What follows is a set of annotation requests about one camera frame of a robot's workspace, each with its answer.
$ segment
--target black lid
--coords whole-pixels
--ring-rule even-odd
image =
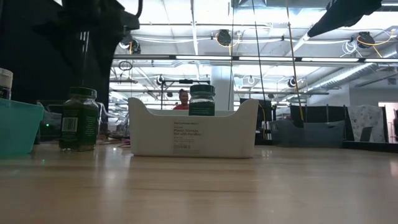
[[[94,99],[97,98],[96,90],[93,90],[90,88],[85,88],[85,87],[76,87],[76,86],[70,87],[69,93],[71,95],[87,96],[87,97],[94,98]]]
[[[211,93],[211,94],[216,94],[216,88],[212,85],[192,85],[190,87],[190,92],[192,93]]]

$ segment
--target white container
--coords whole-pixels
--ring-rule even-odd
[[[257,107],[257,100],[247,100],[235,113],[216,111],[216,116],[188,116],[181,111],[151,113],[141,100],[130,98],[132,153],[135,156],[251,158]]]
[[[0,68],[0,98],[10,100],[12,87],[12,72]]]

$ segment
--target bottle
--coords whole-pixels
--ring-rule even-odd
[[[11,100],[12,72],[0,68],[0,98]]]
[[[189,101],[190,116],[214,116],[215,87],[212,85],[193,85],[190,87],[191,100]]]
[[[91,151],[98,134],[97,91],[70,87],[70,99],[63,104],[61,151]]]

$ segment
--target person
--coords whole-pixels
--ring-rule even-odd
[[[188,92],[183,89],[180,90],[180,101],[181,104],[175,106],[173,110],[189,110]]]

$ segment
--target jar lid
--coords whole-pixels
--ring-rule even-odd
[[[0,68],[0,86],[10,88],[12,86],[12,72],[7,69]]]
[[[213,95],[216,94],[216,88],[212,85],[192,85],[190,87],[190,92],[192,93],[198,93],[198,92],[204,92],[204,93],[211,93]]]
[[[72,95],[81,95],[81,96],[87,96],[90,98],[97,98],[97,91],[93,90],[91,88],[85,88],[85,87],[70,87],[69,93]]]

